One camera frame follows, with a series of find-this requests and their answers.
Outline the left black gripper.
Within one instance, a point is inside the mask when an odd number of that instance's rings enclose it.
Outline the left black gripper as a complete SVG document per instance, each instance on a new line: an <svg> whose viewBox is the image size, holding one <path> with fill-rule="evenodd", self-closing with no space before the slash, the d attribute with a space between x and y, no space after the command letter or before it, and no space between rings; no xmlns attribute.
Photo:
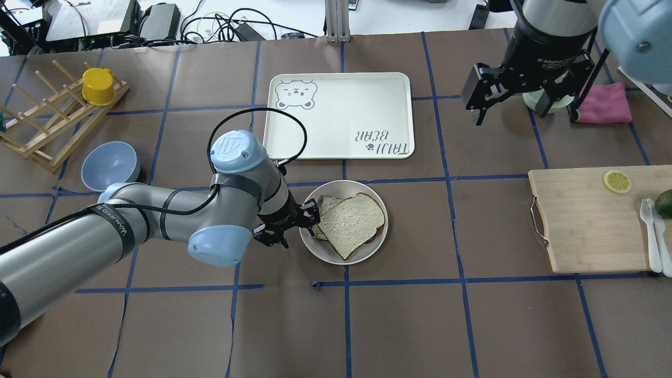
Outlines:
<svg viewBox="0 0 672 378"><path fill-rule="evenodd" d="M300 206L294 197L288 197L281 208L273 213L260 215L260 220L262 225L253 229L254 239L267 247L281 245L288 249L289 244L284 233L300 227L307 229L310 236L314 237L316 234L313 227L321 222L321 213L316 200L307 200Z"/></svg>

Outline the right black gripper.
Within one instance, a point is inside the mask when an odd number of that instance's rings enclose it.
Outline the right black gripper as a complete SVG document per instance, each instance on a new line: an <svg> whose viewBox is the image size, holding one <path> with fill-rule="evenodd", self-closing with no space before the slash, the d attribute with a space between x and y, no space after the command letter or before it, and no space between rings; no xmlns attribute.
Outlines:
<svg viewBox="0 0 672 378"><path fill-rule="evenodd" d="M464 108L472 112L475 125L482 125L492 106L519 93L542 88L535 105L542 118L557 101L579 95L595 67L584 48L589 35L560 37L514 27L501 66L475 64L461 90Z"/></svg>

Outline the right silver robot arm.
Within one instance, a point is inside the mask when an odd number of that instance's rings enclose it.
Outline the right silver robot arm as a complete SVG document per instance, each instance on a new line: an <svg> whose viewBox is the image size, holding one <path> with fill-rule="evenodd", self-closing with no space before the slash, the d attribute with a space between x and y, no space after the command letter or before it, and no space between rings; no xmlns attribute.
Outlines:
<svg viewBox="0 0 672 378"><path fill-rule="evenodd" d="M600 35L625 74L643 83L670 83L670 1L511 1L518 18L499 67L475 64L461 91L480 126L487 110L513 95L541 91L535 112L580 98L602 67L585 49Z"/></svg>

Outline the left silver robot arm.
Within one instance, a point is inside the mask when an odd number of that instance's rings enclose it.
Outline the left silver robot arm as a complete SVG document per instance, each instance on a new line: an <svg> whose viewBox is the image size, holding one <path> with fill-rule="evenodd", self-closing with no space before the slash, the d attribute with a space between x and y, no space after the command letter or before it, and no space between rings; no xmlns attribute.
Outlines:
<svg viewBox="0 0 672 378"><path fill-rule="evenodd" d="M287 246L286 230L319 223L316 201L296 202L284 162L251 132L226 132L208 158L208 194L112 184L98 203L2 246L2 344L149 239L185 242L195 260L233 267L251 240Z"/></svg>

